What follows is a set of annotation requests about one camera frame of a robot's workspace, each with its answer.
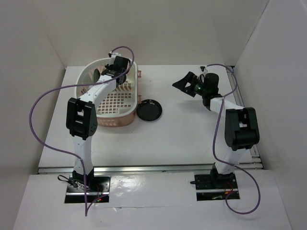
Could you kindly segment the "blue patterned plate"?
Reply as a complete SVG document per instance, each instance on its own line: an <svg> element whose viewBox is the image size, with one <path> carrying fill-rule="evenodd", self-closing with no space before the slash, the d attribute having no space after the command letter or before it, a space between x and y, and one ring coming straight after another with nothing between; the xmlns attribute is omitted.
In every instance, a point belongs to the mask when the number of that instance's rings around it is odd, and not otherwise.
<svg viewBox="0 0 307 230"><path fill-rule="evenodd" d="M101 73L100 73L99 69L95 69L94 73L93 73L93 82L94 83L98 82L100 76L101 76Z"/></svg>

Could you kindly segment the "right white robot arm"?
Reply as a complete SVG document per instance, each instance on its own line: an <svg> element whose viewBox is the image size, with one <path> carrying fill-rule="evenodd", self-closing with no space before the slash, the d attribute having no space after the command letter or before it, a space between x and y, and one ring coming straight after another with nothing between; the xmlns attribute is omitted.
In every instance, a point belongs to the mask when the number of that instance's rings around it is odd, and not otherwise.
<svg viewBox="0 0 307 230"><path fill-rule="evenodd" d="M198 190L232 188L235 166L245 150L251 149L260 140L255 109L226 100L219 93L218 84L219 76L205 71L199 76L189 72L172 85L189 96L200 95L203 105L216 112L218 119L224 119L224 141L228 149L224 157L213 164L209 175L195 176L192 183Z"/></svg>

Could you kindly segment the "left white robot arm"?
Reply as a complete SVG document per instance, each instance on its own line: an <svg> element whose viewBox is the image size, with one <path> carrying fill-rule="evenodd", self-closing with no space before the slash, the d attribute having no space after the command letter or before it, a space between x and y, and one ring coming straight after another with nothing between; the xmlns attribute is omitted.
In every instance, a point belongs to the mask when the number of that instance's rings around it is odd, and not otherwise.
<svg viewBox="0 0 307 230"><path fill-rule="evenodd" d="M72 178L84 191L90 191L95 184L91 145L98 127L96 109L109 93L126 81L132 64L128 58L113 56L103 71L94 70L94 85L85 94L68 100L66 128L72 136L74 153L78 158Z"/></svg>

